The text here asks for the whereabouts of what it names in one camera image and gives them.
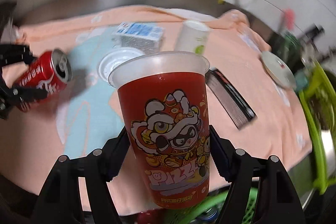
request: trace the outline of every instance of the white paper cup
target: white paper cup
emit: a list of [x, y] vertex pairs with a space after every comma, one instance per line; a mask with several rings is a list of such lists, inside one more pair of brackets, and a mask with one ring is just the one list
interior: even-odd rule
[[202, 55], [208, 41], [210, 28], [202, 22], [196, 20], [186, 20], [174, 50], [193, 52]]

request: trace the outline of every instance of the cup rim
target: cup rim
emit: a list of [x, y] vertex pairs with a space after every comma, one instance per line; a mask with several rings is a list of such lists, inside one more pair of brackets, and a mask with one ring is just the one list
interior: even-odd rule
[[206, 72], [209, 70], [209, 68], [210, 68], [210, 62], [209, 62], [208, 59], [206, 59], [206, 58], [205, 58], [204, 56], [202, 56], [202, 55], [198, 55], [198, 54], [195, 54], [195, 53], [193, 53], [193, 52], [185, 52], [185, 51], [155, 52], [155, 53], [152, 53], [152, 54], [145, 54], [145, 55], [142, 55], [142, 56], [138, 56], [138, 57], [136, 57], [136, 58], [127, 60], [126, 62], [120, 64], [120, 65], [119, 65], [118, 67], [116, 67], [113, 71], [111, 71], [111, 73], [110, 73], [110, 75], [109, 75], [109, 77], [108, 77], [109, 84], [115, 88], [115, 85], [114, 85], [114, 83], [113, 83], [113, 81], [112, 81], [112, 77], [113, 77], [113, 75], [115, 74], [115, 72], [116, 72], [117, 70], [119, 70], [122, 66], [127, 65], [128, 63], [131, 63], [131, 62], [133, 62], [133, 61], [137, 61], [137, 60], [139, 60], [139, 59], [151, 58], [152, 56], [161, 56], [161, 55], [190, 55], [190, 56], [192, 55], [192, 56], [198, 56], [198, 57], [202, 58], [203, 61], [204, 61], [204, 65], [205, 65], [205, 72], [204, 72], [204, 73], [206, 73]]

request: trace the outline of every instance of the green plastic basket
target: green plastic basket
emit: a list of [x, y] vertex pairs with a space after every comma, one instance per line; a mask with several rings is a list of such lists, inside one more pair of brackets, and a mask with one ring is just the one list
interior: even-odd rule
[[[219, 206], [222, 208], [223, 203], [226, 199], [228, 191], [224, 191], [216, 196], [208, 196], [202, 202], [197, 205], [180, 210], [167, 210], [165, 215], [164, 224], [188, 224], [200, 214], [208, 211], [214, 206]], [[249, 201], [247, 203], [245, 215], [242, 224], [250, 224], [252, 221], [255, 203], [257, 200], [258, 190], [251, 188]]]
[[328, 178], [327, 176], [327, 162], [322, 145], [321, 134], [315, 124], [315, 120], [309, 106], [309, 101], [313, 96], [319, 100], [322, 111], [328, 116], [327, 122], [335, 143], [336, 127], [334, 126], [334, 113], [336, 111], [336, 93], [319, 63], [315, 63], [315, 68], [313, 70], [309, 86], [307, 89], [299, 93], [299, 97], [306, 116], [310, 138], [313, 145], [313, 152], [315, 155], [316, 179], [314, 180], [313, 185], [320, 191], [320, 194], [323, 194], [327, 190], [328, 186], [336, 183], [336, 177]]

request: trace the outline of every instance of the red soda can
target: red soda can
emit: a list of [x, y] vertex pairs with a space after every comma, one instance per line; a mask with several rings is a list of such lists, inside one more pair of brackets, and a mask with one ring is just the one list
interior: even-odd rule
[[29, 69], [24, 72], [14, 85], [30, 86], [38, 89], [45, 89], [48, 92], [47, 98], [35, 100], [34, 102], [22, 102], [18, 107], [23, 112], [29, 111], [53, 95], [64, 90], [72, 78], [70, 62], [64, 52], [60, 49], [44, 52], [37, 60], [29, 65]]

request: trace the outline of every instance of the white plate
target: white plate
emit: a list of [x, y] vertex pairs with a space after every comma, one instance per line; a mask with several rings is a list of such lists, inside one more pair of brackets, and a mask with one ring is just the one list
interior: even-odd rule
[[106, 82], [108, 81], [111, 71], [113, 71], [120, 64], [131, 60], [133, 58], [144, 55], [143, 51], [132, 47], [121, 47], [112, 50], [107, 54], [98, 64], [98, 75]]
[[271, 52], [262, 52], [261, 60], [275, 83], [285, 89], [295, 89], [296, 81], [289, 67]]

